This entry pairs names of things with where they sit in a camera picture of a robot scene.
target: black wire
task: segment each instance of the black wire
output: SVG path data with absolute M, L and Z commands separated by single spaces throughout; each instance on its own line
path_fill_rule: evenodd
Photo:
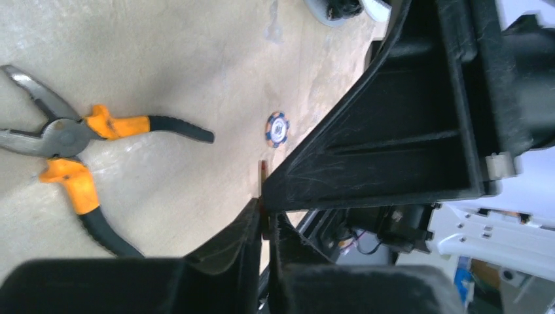
M 350 230 L 350 233 L 351 233 L 351 237 L 353 238 L 353 241 L 356 242 L 356 241 L 358 241 L 358 240 L 363 236 L 363 234 L 364 234 L 365 232 L 363 231 L 363 232 L 361 232 L 361 234 L 358 234 L 355 230 L 352 230 L 352 229 L 351 229 L 351 230 Z
M 375 248 L 373 248 L 370 252 L 363 252 L 363 250 L 361 249 L 361 244 L 360 244 L 359 240 L 356 240 L 356 241 L 357 241 L 357 251 L 359 251 L 359 253 L 361 253 L 362 255 L 372 255 L 372 254 L 378 252 L 378 249 L 380 248 L 380 245 L 382 245 L 382 242 L 380 241 L 380 242 L 378 242 L 378 245 Z

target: gray object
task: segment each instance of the gray object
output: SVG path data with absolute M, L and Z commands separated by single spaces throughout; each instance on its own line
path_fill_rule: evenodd
M 519 287 L 501 280 L 499 287 L 503 311 L 506 314 L 551 314 L 555 302 L 555 283 L 543 278 L 529 277 Z
M 30 156 L 68 158 L 83 151 L 91 139 L 101 139 L 67 102 L 44 84 L 13 65 L 0 69 L 29 94 L 48 118 L 40 133 L 0 130 L 0 147 Z

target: plier jaw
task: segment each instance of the plier jaw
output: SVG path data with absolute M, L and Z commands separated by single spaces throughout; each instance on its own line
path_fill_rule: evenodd
M 27 92 L 48 119 L 40 133 L 0 129 L 0 147 L 30 156 L 71 158 L 91 139 L 100 139 L 67 102 L 43 83 L 13 65 L 0 69 Z

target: small hole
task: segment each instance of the small hole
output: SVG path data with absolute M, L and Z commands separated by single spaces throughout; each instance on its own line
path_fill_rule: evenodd
M 512 280 L 512 278 L 513 278 L 512 273 L 508 270 L 503 271 L 503 277 L 506 280 Z

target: blue poker chip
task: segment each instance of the blue poker chip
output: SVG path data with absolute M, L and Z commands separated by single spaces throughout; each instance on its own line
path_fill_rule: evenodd
M 276 111 L 268 118 L 266 123 L 266 142 L 269 147 L 278 148 L 287 141 L 289 120 L 285 113 Z

